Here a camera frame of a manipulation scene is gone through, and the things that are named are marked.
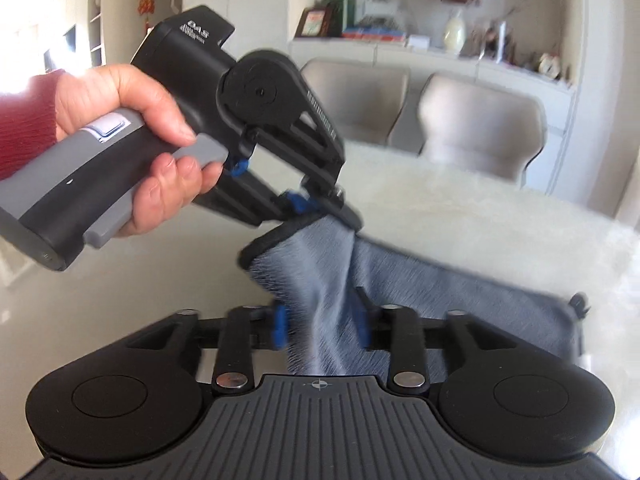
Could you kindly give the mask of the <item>red sleeved left forearm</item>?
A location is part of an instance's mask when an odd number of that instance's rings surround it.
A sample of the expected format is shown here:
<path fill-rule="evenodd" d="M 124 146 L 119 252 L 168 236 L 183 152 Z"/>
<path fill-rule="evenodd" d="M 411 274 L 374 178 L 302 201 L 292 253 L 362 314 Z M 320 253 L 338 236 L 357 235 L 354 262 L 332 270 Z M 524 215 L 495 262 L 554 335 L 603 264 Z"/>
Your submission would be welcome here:
<path fill-rule="evenodd" d="M 2 94 L 0 174 L 4 180 L 58 143 L 56 88 L 64 70 L 32 78 L 21 93 Z"/>

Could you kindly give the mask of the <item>left hand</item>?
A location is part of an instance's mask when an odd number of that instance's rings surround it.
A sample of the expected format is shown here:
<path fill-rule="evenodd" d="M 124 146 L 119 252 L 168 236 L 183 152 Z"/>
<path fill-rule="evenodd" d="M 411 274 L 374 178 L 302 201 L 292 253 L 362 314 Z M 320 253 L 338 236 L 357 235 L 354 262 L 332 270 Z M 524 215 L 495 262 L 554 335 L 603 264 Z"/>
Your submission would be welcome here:
<path fill-rule="evenodd" d="M 119 107 L 139 112 L 153 133 L 184 148 L 196 141 L 174 98 L 156 80 L 131 65 L 92 68 L 75 77 L 64 73 L 55 90 L 55 137 L 62 141 Z M 176 159 L 161 154 L 150 175 L 139 186 L 132 203 L 132 217 L 121 236 L 150 232 L 210 191 L 221 175 L 221 164 L 202 167 L 190 156 Z"/>

